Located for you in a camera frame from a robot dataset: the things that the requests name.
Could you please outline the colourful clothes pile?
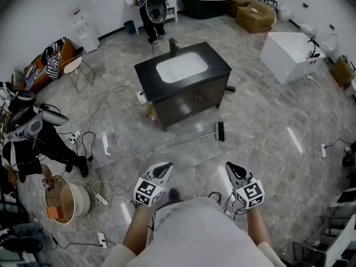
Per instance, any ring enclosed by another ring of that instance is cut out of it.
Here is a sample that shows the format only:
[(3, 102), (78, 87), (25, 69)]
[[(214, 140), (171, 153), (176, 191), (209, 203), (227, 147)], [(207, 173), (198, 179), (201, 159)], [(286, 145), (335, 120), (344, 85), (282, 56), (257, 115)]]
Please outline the colourful clothes pile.
[(29, 68), (24, 79), (26, 90), (30, 90), (35, 80), (46, 73), (46, 68), (47, 68), (46, 66), (42, 68), (38, 68), (36, 65), (33, 65)]

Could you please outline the black sink faucet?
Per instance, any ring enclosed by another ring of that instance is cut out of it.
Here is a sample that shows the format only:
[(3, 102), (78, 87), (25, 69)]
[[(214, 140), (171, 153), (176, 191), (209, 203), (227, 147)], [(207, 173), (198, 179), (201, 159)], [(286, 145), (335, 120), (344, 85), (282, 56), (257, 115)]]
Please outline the black sink faucet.
[(177, 40), (175, 40), (174, 38), (169, 39), (169, 48), (171, 57), (175, 57), (177, 53), (181, 51), (181, 48), (178, 46)]

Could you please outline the white square bathtub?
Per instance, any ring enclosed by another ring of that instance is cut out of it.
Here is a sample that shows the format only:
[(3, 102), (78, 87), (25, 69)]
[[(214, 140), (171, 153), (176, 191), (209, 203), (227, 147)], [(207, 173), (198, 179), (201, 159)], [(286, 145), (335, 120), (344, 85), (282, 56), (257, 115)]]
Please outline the white square bathtub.
[(299, 32), (269, 32), (266, 36), (259, 58), (284, 85), (313, 73), (321, 65), (325, 54), (317, 46), (320, 56), (307, 59), (314, 48), (310, 38)]

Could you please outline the white sink basin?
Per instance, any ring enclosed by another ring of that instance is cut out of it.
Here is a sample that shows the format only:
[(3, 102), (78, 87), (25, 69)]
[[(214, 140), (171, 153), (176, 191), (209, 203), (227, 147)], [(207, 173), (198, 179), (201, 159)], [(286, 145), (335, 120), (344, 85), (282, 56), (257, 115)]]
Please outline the white sink basin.
[(174, 83), (205, 72), (207, 63), (195, 52), (176, 56), (156, 65), (161, 79), (166, 83)]

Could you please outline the metal rack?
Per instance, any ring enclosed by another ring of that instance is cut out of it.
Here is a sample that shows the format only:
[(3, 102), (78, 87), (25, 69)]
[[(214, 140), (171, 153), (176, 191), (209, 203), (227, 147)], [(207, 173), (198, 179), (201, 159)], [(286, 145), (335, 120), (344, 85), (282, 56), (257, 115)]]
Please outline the metal rack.
[(344, 190), (319, 216), (321, 228), (293, 242), (296, 267), (356, 267), (356, 187)]

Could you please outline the dark wooden vanity cabinet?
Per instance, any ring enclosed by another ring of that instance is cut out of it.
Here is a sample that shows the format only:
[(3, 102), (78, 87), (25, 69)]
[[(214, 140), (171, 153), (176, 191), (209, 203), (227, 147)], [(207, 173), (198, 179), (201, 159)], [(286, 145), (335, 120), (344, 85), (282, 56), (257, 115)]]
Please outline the dark wooden vanity cabinet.
[(164, 129), (211, 107), (220, 107), (231, 67), (207, 43), (183, 47), (176, 56), (197, 53), (208, 65), (205, 72), (174, 83), (159, 76), (156, 65), (173, 57), (170, 52), (134, 66), (148, 102)]

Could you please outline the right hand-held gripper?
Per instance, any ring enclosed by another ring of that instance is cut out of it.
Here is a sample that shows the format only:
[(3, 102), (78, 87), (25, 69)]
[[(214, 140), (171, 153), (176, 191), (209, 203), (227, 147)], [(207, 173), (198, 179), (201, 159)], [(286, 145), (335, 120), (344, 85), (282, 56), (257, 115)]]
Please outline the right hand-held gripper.
[(246, 170), (232, 162), (227, 162), (226, 171), (232, 186), (236, 186), (233, 189), (234, 196), (244, 208), (251, 209), (263, 203), (265, 191), (259, 179), (250, 176), (243, 184), (238, 185), (239, 179), (246, 179)]

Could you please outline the person's white shirt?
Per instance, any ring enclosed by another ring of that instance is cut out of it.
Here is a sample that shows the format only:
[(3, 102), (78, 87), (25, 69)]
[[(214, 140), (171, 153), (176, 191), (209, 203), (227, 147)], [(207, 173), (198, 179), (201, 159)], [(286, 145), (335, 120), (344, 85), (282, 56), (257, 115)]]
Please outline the person's white shirt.
[(153, 240), (141, 254), (120, 243), (101, 267), (285, 267), (269, 244), (255, 245), (212, 198), (168, 202), (155, 215)]

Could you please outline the black bathtub faucet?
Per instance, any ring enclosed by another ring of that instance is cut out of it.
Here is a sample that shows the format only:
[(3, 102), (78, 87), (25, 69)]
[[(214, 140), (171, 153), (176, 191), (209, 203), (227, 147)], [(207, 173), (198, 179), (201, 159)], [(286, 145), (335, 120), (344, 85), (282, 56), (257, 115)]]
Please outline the black bathtub faucet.
[(312, 59), (312, 58), (317, 58), (320, 56), (320, 53), (317, 52), (317, 43), (314, 41), (313, 38), (310, 38), (308, 40), (308, 43), (312, 43), (314, 48), (307, 54), (306, 58), (307, 59)]

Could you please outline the person's left forearm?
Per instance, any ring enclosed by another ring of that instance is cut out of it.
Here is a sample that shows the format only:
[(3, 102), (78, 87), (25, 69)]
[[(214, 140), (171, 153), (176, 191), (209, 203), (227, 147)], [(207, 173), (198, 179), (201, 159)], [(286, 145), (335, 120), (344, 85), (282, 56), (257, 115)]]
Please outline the person's left forearm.
[(141, 254), (146, 247), (149, 221), (151, 220), (152, 215), (152, 207), (139, 205), (135, 210), (131, 224), (128, 227), (128, 231), (122, 243), (135, 255)]

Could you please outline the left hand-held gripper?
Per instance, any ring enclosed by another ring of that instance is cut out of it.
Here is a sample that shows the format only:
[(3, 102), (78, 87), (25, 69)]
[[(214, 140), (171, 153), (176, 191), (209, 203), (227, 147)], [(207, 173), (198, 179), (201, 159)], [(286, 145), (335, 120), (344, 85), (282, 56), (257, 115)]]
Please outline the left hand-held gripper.
[(151, 165), (146, 175), (140, 177), (135, 186), (135, 201), (145, 206), (152, 206), (158, 202), (165, 192), (172, 171), (172, 162)]

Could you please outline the white water dispenser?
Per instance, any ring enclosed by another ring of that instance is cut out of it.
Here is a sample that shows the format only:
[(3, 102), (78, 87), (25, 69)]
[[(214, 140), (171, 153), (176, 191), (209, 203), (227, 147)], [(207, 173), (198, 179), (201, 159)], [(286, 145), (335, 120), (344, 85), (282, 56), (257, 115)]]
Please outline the white water dispenser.
[(98, 50), (100, 42), (95, 34), (90, 16), (84, 13), (78, 3), (70, 4), (67, 11), (72, 21), (72, 29), (83, 49), (87, 53)]

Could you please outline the person's dark left shoe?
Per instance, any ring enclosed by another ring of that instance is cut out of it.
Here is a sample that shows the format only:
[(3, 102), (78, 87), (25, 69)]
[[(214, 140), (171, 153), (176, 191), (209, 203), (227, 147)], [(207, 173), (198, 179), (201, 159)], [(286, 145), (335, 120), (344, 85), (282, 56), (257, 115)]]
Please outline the person's dark left shoe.
[(178, 202), (182, 202), (179, 192), (174, 188), (170, 189), (170, 191), (169, 191), (169, 203), (170, 204), (175, 204), (175, 203), (178, 203)]

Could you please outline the green broom with metal handle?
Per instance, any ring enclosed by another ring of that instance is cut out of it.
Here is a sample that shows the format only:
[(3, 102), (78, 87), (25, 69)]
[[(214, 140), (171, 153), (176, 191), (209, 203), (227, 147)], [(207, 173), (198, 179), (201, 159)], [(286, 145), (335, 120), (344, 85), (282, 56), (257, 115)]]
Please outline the green broom with metal handle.
[(194, 137), (194, 138), (191, 138), (191, 139), (183, 140), (183, 141), (180, 141), (180, 142), (177, 142), (177, 143), (174, 143), (174, 144), (170, 144), (170, 145), (167, 145), (167, 147), (173, 147), (173, 146), (185, 144), (187, 142), (195, 141), (195, 140), (198, 140), (198, 139), (203, 139), (203, 138), (209, 137), (209, 136), (214, 136), (215, 140), (224, 142), (225, 141), (225, 126), (224, 126), (224, 122), (223, 121), (217, 122), (215, 124), (215, 126), (214, 126), (213, 132), (211, 132), (211, 133), (208, 133), (208, 134), (205, 134), (205, 135), (201, 135), (201, 136), (198, 136), (198, 137)]

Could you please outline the dark green bathtub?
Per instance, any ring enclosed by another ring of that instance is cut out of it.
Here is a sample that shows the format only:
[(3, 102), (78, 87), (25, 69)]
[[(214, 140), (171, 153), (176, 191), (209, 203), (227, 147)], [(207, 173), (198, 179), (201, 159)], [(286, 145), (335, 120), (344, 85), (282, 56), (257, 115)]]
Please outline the dark green bathtub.
[(185, 12), (195, 19), (209, 19), (221, 16), (226, 11), (228, 0), (181, 0)]

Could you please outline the person's right forearm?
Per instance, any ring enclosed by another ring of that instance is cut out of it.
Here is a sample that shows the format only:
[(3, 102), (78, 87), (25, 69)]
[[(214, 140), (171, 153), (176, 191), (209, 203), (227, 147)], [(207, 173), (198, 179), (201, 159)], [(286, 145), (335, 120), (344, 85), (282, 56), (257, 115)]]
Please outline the person's right forearm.
[(262, 213), (258, 206), (254, 206), (247, 210), (247, 222), (248, 222), (248, 235), (255, 243), (260, 245), (261, 243), (267, 243), (272, 247), (271, 238)]

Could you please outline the striped black white clothing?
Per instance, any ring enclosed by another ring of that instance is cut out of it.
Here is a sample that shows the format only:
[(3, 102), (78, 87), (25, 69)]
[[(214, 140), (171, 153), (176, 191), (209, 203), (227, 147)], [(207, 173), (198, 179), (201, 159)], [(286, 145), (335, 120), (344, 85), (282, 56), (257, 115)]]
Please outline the striped black white clothing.
[(41, 57), (41, 64), (46, 68), (46, 74), (53, 80), (58, 78), (58, 67), (61, 60), (61, 48), (63, 42), (56, 41), (44, 49)]

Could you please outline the grey backpack rig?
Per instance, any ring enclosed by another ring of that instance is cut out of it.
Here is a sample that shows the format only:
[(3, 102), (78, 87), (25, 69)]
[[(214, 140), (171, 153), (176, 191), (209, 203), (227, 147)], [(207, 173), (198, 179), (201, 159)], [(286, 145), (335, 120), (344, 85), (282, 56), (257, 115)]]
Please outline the grey backpack rig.
[(35, 105), (29, 105), (14, 113), (3, 128), (3, 136), (7, 141), (22, 141), (22, 137), (36, 137), (47, 122), (61, 126), (69, 119), (59, 112)]
[(163, 23), (167, 16), (166, 0), (146, 0), (146, 12), (152, 23)]

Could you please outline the large cardboard box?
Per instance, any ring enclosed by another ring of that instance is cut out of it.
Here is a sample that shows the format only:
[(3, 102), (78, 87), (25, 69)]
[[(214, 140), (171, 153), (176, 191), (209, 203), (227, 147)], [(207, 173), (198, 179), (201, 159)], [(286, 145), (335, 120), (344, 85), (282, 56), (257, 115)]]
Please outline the large cardboard box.
[[(257, 9), (258, 13), (252, 12), (251, 8)], [(235, 22), (249, 33), (259, 33), (270, 31), (275, 19), (275, 11), (269, 6), (250, 3), (237, 9)]]

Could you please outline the orange block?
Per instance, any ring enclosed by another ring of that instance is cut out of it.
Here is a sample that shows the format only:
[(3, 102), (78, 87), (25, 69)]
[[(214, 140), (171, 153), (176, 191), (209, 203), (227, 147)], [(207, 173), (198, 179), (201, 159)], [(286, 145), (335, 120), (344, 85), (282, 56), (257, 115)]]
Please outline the orange block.
[(63, 211), (60, 206), (49, 206), (46, 208), (49, 219), (63, 219)]

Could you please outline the round wooden tub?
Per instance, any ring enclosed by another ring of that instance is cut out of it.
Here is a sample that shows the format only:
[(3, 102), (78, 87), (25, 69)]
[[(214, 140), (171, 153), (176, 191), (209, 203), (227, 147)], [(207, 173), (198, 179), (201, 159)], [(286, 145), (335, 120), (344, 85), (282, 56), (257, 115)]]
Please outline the round wooden tub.
[(68, 182), (60, 175), (53, 175), (54, 188), (51, 191), (45, 189), (45, 204), (60, 206), (63, 211), (63, 219), (52, 219), (61, 225), (71, 223), (75, 218), (86, 215), (90, 209), (90, 197), (83, 186)]

